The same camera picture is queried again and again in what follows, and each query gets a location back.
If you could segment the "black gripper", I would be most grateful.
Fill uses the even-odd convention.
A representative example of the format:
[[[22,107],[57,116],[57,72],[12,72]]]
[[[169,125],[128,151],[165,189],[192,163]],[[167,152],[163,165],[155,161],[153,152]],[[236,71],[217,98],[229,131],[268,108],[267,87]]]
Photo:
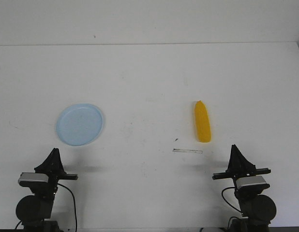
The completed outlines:
[[[76,181],[78,179],[77,174],[68,174],[65,172],[60,158],[60,150],[58,148],[53,148],[45,161],[34,168],[34,170],[36,173],[46,174],[48,176],[48,184],[53,193],[57,192],[58,182],[60,180]]]
[[[256,169],[256,166],[250,163],[242,155],[238,147],[236,145],[232,145],[227,170],[221,173],[214,173],[212,175],[212,179],[239,179],[242,177],[257,176],[270,173],[271,169],[269,168]]]

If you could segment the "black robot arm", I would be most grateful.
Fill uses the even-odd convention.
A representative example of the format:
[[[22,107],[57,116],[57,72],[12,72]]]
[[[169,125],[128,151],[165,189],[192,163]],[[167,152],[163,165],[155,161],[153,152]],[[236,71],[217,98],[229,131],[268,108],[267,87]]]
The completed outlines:
[[[65,172],[58,148],[53,148],[43,163],[34,168],[34,172],[22,172],[18,179],[18,184],[21,187],[29,188],[32,194],[23,197],[15,208],[15,214],[19,220],[15,230],[19,225],[22,225],[24,232],[62,231],[58,222],[51,220],[55,195],[60,186],[69,191],[72,196],[75,231],[77,231],[75,196],[67,186],[59,183],[61,180],[76,181],[77,179],[77,174]]]
[[[270,174],[269,168],[258,169],[249,162],[236,145],[231,146],[230,159],[227,170],[223,173],[214,173],[213,180],[232,179],[233,186],[221,191],[223,200],[233,209],[241,213],[241,218],[232,216],[224,232],[268,232],[269,224],[275,218],[277,208],[275,202],[262,192],[270,188],[270,184],[263,178]],[[234,190],[239,209],[230,204],[224,192]]]

